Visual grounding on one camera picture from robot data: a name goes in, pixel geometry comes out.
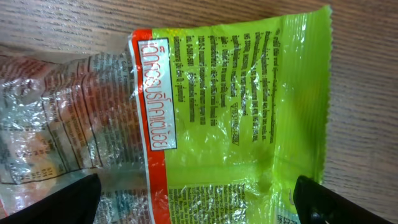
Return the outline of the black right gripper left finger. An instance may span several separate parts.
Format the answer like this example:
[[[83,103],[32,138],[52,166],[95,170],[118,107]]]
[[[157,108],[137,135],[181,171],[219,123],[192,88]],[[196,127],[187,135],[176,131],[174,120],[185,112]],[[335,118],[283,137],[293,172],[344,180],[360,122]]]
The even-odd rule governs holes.
[[[91,174],[1,219],[1,224],[93,224],[100,197],[100,178]]]

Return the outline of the green snack bag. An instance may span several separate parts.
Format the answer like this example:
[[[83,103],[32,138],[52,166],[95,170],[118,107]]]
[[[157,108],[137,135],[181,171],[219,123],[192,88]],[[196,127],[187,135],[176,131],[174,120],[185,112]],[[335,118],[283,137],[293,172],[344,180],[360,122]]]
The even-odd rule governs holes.
[[[297,178],[323,178],[331,13],[2,48],[1,206],[96,174],[95,223],[298,223]]]

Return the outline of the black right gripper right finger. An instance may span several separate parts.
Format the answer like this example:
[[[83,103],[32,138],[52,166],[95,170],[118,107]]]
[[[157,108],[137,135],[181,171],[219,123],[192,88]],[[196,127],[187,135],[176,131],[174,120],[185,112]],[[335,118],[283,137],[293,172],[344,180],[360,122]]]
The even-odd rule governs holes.
[[[293,200],[301,224],[392,224],[304,175]]]

